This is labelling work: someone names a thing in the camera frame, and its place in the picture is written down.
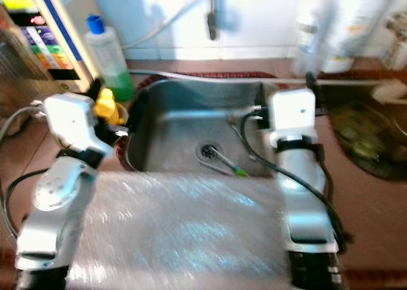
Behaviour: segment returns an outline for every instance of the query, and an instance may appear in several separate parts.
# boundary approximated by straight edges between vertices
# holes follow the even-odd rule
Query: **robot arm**
[[[315,96],[308,89],[276,93],[269,102],[270,143],[279,167],[323,194],[325,175],[315,153]],[[304,186],[277,174],[286,200],[284,235],[292,285],[299,289],[343,289],[335,232],[325,205]]]
[[[66,276],[93,195],[96,168],[112,147],[96,137],[93,101],[66,93],[44,102],[51,132],[63,151],[37,183],[34,209],[17,238],[18,290],[65,289]]]
[[[70,145],[38,182],[34,210],[17,240],[18,290],[65,289],[66,276],[81,233],[83,215],[93,195],[96,168],[112,147],[95,133],[93,102],[74,94],[45,100],[50,130]],[[277,93],[270,102],[279,166],[322,193],[325,177],[312,144],[315,97],[308,90]],[[292,284],[300,289],[340,289],[338,245],[326,208],[302,185],[279,174],[286,199],[285,236]]]

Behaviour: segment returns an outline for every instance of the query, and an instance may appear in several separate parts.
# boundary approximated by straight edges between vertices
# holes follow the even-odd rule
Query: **blue bottle cap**
[[[105,31],[103,20],[99,15],[90,15],[86,22],[93,34],[102,34]]]

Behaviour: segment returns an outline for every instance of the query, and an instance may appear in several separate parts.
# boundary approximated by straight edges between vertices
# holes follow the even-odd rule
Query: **white cable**
[[[265,83],[282,83],[285,85],[305,85],[305,79],[281,79],[281,78],[207,78],[207,77],[196,77],[185,74],[176,74],[174,72],[163,72],[163,71],[150,71],[145,69],[129,69],[130,74],[133,75],[158,75],[163,77],[175,78],[175,79],[185,79],[201,82],[215,82],[215,83],[254,83],[254,82],[265,82]],[[318,85],[343,85],[343,86],[375,86],[383,83],[382,80],[328,80],[328,79],[318,79]]]
[[[21,114],[32,112],[32,111],[37,111],[37,107],[23,107],[22,109],[19,109],[17,112],[14,112],[13,115],[11,115],[7,121],[4,123],[4,125],[1,127],[0,130],[0,148],[3,143],[4,138],[6,137],[6,134],[8,130],[10,129],[11,125],[15,121],[17,117],[19,117]]]
[[[146,35],[144,35],[143,37],[136,39],[134,41],[131,41],[129,43],[125,43],[121,46],[122,49],[127,49],[127,48],[132,48],[135,47],[137,45],[140,45],[141,43],[144,43],[148,40],[150,40],[151,38],[155,37],[157,34],[159,34],[164,28],[166,28],[166,26],[168,26],[169,24],[172,23],[172,21],[174,21],[178,15],[187,7],[189,6],[190,2],[192,0],[184,0],[184,2],[182,3],[181,7],[175,11],[171,16],[169,16],[168,18],[166,18],[164,20],[164,22],[162,23],[161,26],[158,26],[156,28],[154,28],[153,30],[151,30],[150,32],[148,32]]]
[[[407,132],[405,132],[399,125],[399,123],[397,122],[396,118],[392,119],[393,124],[396,126],[396,128],[398,129],[398,131],[400,131],[400,133],[402,133],[405,137],[407,137]]]

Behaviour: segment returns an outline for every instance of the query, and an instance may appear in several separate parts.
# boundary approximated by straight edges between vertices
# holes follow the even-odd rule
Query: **green liquid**
[[[106,86],[112,90],[115,101],[121,102],[133,99],[135,88],[127,70],[124,70],[117,76],[105,76],[104,79]]]

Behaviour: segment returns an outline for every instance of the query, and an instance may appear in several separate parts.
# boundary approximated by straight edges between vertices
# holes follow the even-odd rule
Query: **clear plastic sheet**
[[[69,289],[289,289],[270,179],[103,173]]]

